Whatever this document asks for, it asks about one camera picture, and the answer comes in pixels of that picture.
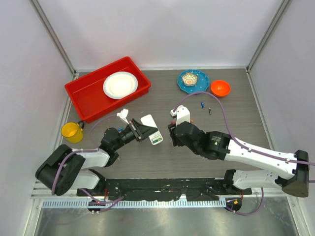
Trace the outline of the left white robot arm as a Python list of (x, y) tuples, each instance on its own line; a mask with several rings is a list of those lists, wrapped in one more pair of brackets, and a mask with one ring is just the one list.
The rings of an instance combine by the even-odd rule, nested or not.
[(105, 192), (106, 179), (94, 168), (113, 165), (119, 157), (118, 149), (134, 140), (140, 142), (156, 132), (156, 126), (131, 119), (122, 131), (108, 128), (96, 149), (75, 149), (62, 144), (40, 165), (35, 177), (51, 190), (52, 195), (61, 196), (75, 189), (79, 196), (86, 193), (100, 196)]

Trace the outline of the white remote control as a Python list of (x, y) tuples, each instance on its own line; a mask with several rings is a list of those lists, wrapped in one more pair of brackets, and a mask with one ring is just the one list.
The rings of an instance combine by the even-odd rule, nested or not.
[(146, 115), (143, 116), (140, 119), (141, 123), (145, 126), (148, 126), (149, 128), (151, 128), (150, 134), (148, 136), (150, 142), (152, 145), (156, 146), (160, 143), (162, 143), (163, 141), (163, 136), (160, 132), (160, 130), (157, 127), (157, 124), (153, 118), (152, 115)]

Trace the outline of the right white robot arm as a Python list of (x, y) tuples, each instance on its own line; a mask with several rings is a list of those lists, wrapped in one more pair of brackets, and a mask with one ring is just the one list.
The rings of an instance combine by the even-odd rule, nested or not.
[(168, 125), (175, 147), (186, 146), (209, 160), (240, 162), (257, 167), (256, 171), (227, 170), (222, 188), (227, 194), (248, 188), (279, 188), (284, 193), (306, 198), (309, 195), (309, 155), (276, 152), (232, 138), (229, 134), (204, 132), (187, 121)]

